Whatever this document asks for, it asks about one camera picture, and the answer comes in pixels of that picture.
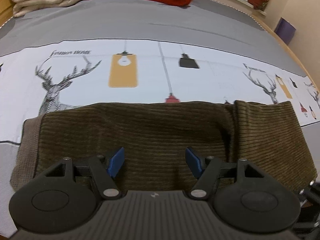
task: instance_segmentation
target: white printed fabric panel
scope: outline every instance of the white printed fabric panel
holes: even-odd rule
[[[258,60],[150,40],[63,41],[0,57],[0,141],[19,143],[26,119],[99,102],[291,101],[300,125],[320,119],[318,92]]]

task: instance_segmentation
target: yellow lamp print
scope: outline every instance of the yellow lamp print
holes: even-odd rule
[[[111,88],[133,88],[138,85],[137,56],[126,50],[112,56],[109,76]]]
[[[284,84],[282,78],[279,77],[278,75],[276,75],[276,80],[278,81],[280,87],[282,88],[282,90],[283,90],[283,92],[285,93],[285,95],[287,96],[287,98],[292,99],[292,95],[290,94],[287,86]]]

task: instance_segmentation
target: wooden headboard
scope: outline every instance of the wooden headboard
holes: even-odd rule
[[[12,17],[13,5],[11,0],[0,0],[0,26]]]

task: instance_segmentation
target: silver screw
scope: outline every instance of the silver screw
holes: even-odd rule
[[[195,190],[191,191],[191,196],[196,197],[196,198],[202,198],[202,197],[205,197],[206,195],[207,195],[207,193],[202,189],[195,189]]]
[[[103,191],[103,194],[107,197],[115,197],[119,195],[119,191],[115,188],[108,188]]]

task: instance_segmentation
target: deer illustration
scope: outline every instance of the deer illustration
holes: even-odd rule
[[[38,66],[36,66],[35,75],[44,80],[44,82],[42,82],[42,87],[47,91],[46,95],[44,96],[42,105],[40,107],[39,115],[46,114],[49,112],[60,111],[65,109],[73,109],[73,108],[79,107],[79,106],[70,106],[70,105],[60,103],[59,94],[61,90],[71,85],[72,79],[90,73],[101,63],[101,60],[100,60],[94,67],[91,67],[92,64],[87,60],[87,58],[85,56],[83,56],[83,58],[87,63],[86,67],[82,69],[79,73],[77,73],[77,67],[75,66],[73,68],[73,72],[68,76],[65,76],[59,84],[52,83],[52,77],[49,75],[49,71],[52,66],[49,67],[45,73],[43,73],[43,70],[40,70],[42,65],[40,66],[39,69],[38,69]]]
[[[320,103],[319,103],[319,91],[317,91],[317,89],[316,89],[316,87],[313,85],[313,83],[311,83],[311,84],[306,84],[306,83],[304,83],[308,88],[307,88],[307,90],[308,90],[308,92],[309,92],[309,94],[313,97],[313,99],[317,102],[317,104],[318,104],[318,106],[319,106],[319,108],[320,108]],[[314,88],[314,90],[315,91],[312,91],[312,92],[310,92],[310,90],[309,90],[309,88],[310,87],[313,87]]]
[[[271,100],[272,100],[272,102],[273,102],[274,104],[277,104],[277,103],[278,103],[278,100],[276,99],[276,91],[275,91],[275,89],[276,89],[276,87],[277,87],[276,82],[275,82],[274,80],[272,80],[268,75],[267,75],[267,77],[268,77],[268,79],[270,79],[270,81],[271,81],[271,82],[268,81],[268,83],[269,83],[269,85],[270,85],[270,91],[269,91],[264,85],[262,85],[262,84],[260,83],[259,79],[254,80],[254,79],[252,78],[252,76],[251,76],[251,70],[249,71],[249,74],[248,74],[248,75],[247,75],[246,73],[244,73],[244,75],[245,75],[253,84],[255,84],[255,85],[258,86],[258,87],[261,87],[261,88],[263,89],[263,91],[264,91],[267,95],[269,95],[269,96],[271,97]]]

